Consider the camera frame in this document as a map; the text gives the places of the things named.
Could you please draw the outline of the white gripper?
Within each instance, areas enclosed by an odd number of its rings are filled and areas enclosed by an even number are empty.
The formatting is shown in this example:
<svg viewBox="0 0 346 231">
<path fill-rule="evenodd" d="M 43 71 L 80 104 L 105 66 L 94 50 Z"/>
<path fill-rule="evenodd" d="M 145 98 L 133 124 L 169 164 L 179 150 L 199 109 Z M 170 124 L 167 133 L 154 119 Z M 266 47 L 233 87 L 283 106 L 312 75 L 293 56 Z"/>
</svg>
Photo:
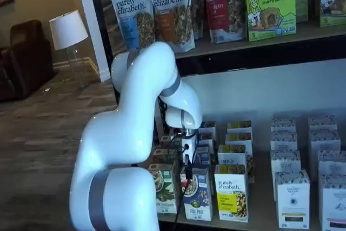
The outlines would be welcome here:
<svg viewBox="0 0 346 231">
<path fill-rule="evenodd" d="M 186 187 L 189 186 L 192 180 L 192 162 L 194 161 L 193 156 L 196 147 L 196 135 L 188 136 L 182 139 L 182 159 L 184 162 L 185 177 L 187 179 Z"/>
</svg>

